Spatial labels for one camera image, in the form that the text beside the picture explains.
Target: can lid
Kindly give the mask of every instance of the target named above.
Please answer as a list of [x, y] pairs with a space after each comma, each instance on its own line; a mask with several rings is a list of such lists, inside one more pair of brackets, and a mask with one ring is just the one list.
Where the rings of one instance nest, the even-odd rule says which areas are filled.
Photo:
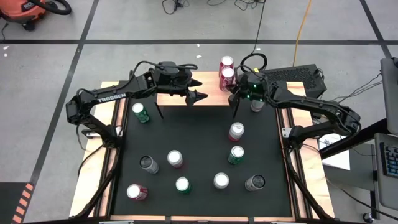
[[234, 60], [233, 60], [232, 57], [230, 57], [230, 56], [224, 56], [224, 57], [221, 59], [221, 63], [222, 63], [223, 65], [232, 65], [232, 64], [234, 63]]
[[132, 184], [127, 188], [127, 196], [129, 198], [136, 198], [138, 197], [140, 192], [140, 188], [137, 184]]
[[216, 174], [214, 180], [219, 186], [227, 186], [229, 183], [229, 178], [225, 173]]
[[180, 177], [175, 182], [175, 186], [178, 190], [187, 190], [189, 187], [189, 181], [185, 177]]
[[253, 185], [257, 188], [262, 188], [263, 186], [265, 186], [266, 184], [266, 180], [265, 178], [263, 178], [262, 175], [255, 175], [253, 177]]
[[243, 156], [244, 151], [241, 146], [234, 146], [231, 150], [231, 153], [234, 157], [240, 158]]
[[234, 76], [234, 70], [232, 68], [224, 68], [221, 73], [226, 78]]
[[167, 155], [169, 162], [178, 162], [181, 159], [181, 153], [177, 150], [172, 150]]
[[232, 130], [235, 132], [235, 133], [243, 133], [243, 131], [244, 131], [244, 126], [243, 126], [243, 124], [242, 123], [240, 123], [240, 122], [236, 122], [236, 123], [233, 123], [232, 124]]
[[135, 103], [132, 106], [132, 111], [134, 113], [140, 113], [143, 109], [144, 109], [144, 105], [142, 105], [142, 103]]
[[152, 158], [150, 156], [142, 156], [141, 159], [139, 160], [139, 165], [142, 168], [150, 167], [150, 165], [152, 165]]

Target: concrete floor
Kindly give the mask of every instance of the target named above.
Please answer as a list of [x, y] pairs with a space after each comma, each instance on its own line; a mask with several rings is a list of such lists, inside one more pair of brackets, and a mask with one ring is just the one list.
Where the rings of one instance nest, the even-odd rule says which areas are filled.
[[[214, 7], [205, 0], [189, 0], [190, 7], [172, 16], [163, 12], [160, 0], [68, 2], [73, 8], [70, 16], [48, 14], [33, 32], [10, 24], [4, 31], [7, 41], [0, 42], [0, 103], [7, 105], [0, 110], [0, 182], [34, 182], [25, 222], [68, 218], [83, 151], [75, 127], [66, 121], [65, 99], [81, 87], [93, 89], [102, 81], [127, 79], [140, 60], [195, 63], [201, 71], [217, 70], [224, 55], [239, 62], [253, 48], [241, 40], [255, 39], [261, 13], [261, 6], [240, 11], [233, 0]], [[398, 1], [366, 2], [384, 40], [398, 40], [394, 16]], [[267, 68], [291, 66], [307, 3], [267, 0], [259, 34], [265, 44], [257, 46], [267, 55]], [[347, 95], [379, 73], [379, 61], [386, 55], [373, 28], [360, 0], [313, 2], [301, 39], [314, 41], [299, 45], [296, 65], [315, 63], [323, 69], [328, 87], [323, 99]], [[266, 44], [267, 40], [276, 42]], [[362, 41], [348, 45], [346, 40]], [[387, 48], [398, 55], [397, 45]], [[256, 60], [249, 65], [260, 66]], [[147, 69], [142, 66], [138, 73]], [[344, 105], [360, 113], [363, 127], [385, 116], [381, 86]], [[369, 192], [341, 187], [370, 203]], [[333, 186], [329, 189], [336, 217], [361, 222], [361, 214], [369, 210]], [[391, 220], [382, 216], [380, 223]]]

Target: orange vacuum cleaner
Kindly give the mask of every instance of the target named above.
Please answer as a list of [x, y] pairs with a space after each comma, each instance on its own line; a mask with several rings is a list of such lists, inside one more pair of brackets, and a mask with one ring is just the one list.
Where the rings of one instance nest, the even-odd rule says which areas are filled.
[[0, 0], [0, 17], [8, 22], [22, 24], [28, 31], [35, 29], [34, 22], [43, 19], [46, 11], [69, 15], [72, 11], [69, 3], [65, 0], [56, 0], [65, 9], [58, 9], [58, 5], [52, 1], [45, 0]]

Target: wooden table frame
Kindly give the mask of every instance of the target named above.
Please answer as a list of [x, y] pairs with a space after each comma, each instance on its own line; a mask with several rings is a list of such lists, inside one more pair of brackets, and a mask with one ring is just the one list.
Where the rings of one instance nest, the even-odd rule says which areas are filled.
[[[214, 87], [214, 80], [218, 80], [218, 72], [194, 72], [193, 78], [203, 82], [203, 86], [195, 87], [198, 91], [209, 94], [207, 99], [201, 100], [198, 102], [198, 105], [227, 105], [228, 104], [228, 96], [229, 93], [224, 93], [219, 91], [219, 89]], [[117, 85], [118, 82], [103, 82], [101, 88], [105, 88], [112, 85]], [[301, 82], [287, 82], [287, 88], [293, 94], [296, 95], [305, 95], [305, 89], [303, 87], [303, 83]], [[96, 110], [94, 116], [102, 121], [104, 124], [114, 125], [123, 125], [124, 117], [128, 100], [122, 99], [119, 101], [112, 101], [103, 103], [96, 106]], [[158, 96], [157, 103], [159, 106], [170, 106], [170, 105], [184, 105], [185, 102], [183, 98], [179, 96], [169, 97], [167, 95]], [[289, 127], [289, 115], [288, 110], [277, 110], [277, 118], [279, 130], [281, 126]], [[301, 125], [303, 127], [312, 125], [312, 119], [310, 116], [310, 112], [299, 110], [292, 108], [291, 115], [293, 117], [293, 122], [295, 125]], [[282, 136], [279, 131], [281, 145], [282, 145]], [[88, 156], [93, 150], [95, 150], [101, 142], [101, 138], [93, 138], [89, 139], [87, 142], [87, 150], [85, 152], [84, 158]], [[308, 139], [305, 141], [305, 144], [309, 146], [313, 146], [318, 149], [318, 144], [315, 139]], [[115, 149], [105, 149], [102, 148], [99, 152], [97, 152], [92, 158], [86, 161], [86, 164], [83, 166], [80, 172], [80, 178], [78, 179], [75, 196], [73, 198], [73, 203], [70, 211], [70, 216], [76, 215], [79, 213], [83, 207], [90, 200], [92, 195], [95, 193], [98, 188], [100, 181], [102, 180], [101, 176], [104, 176], [109, 170], [112, 168], [114, 155], [116, 153]], [[326, 211], [327, 214], [334, 217], [333, 207], [330, 200], [330, 195], [328, 191], [328, 186], [326, 184], [325, 173], [323, 171], [322, 160], [320, 159], [319, 153], [315, 152], [313, 149], [310, 149], [307, 146], [303, 146], [300, 150], [301, 162], [296, 161], [296, 157], [291, 156], [292, 163], [297, 170], [297, 165], [302, 164], [303, 173], [305, 176], [305, 181], [307, 184], [308, 190], [311, 192], [315, 200], [322, 206], [322, 208]], [[105, 216], [109, 215], [109, 200], [112, 197], [113, 189], [113, 181], [107, 186], [104, 194], [97, 204], [98, 208], [95, 208], [93, 211], [96, 211], [96, 216]], [[305, 203], [303, 199], [303, 195], [296, 184], [289, 183], [289, 192], [290, 198], [294, 197], [297, 201], [297, 211], [294, 210], [294, 205], [291, 201], [292, 208], [292, 217], [254, 217], [255, 222], [271, 222], [271, 221], [280, 221], [280, 222], [289, 222], [295, 221], [295, 217], [307, 218], [307, 211], [305, 209]], [[315, 212], [311, 209], [312, 216], [314, 218], [317, 217]], [[111, 215], [112, 220], [141, 220], [141, 221], [166, 221], [166, 216], [145, 216], [145, 215]], [[184, 216], [171, 216], [171, 221], [223, 221], [223, 222], [248, 222], [248, 217], [184, 217]]]

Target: vacuum hose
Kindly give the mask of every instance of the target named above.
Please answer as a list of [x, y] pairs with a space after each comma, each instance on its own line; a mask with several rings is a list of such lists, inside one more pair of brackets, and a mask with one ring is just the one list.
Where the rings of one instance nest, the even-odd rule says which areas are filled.
[[51, 7], [49, 5], [46, 5], [42, 2], [40, 2], [40, 0], [28, 0], [29, 2], [35, 4], [36, 6], [39, 6], [47, 11], [50, 11], [52, 13], [58, 14], [58, 15], [69, 15], [72, 12], [72, 9], [69, 5], [69, 3], [67, 3], [65, 0], [56, 0], [57, 2], [63, 4], [63, 6], [65, 6], [64, 10], [60, 10], [60, 9], [56, 9], [54, 7]]

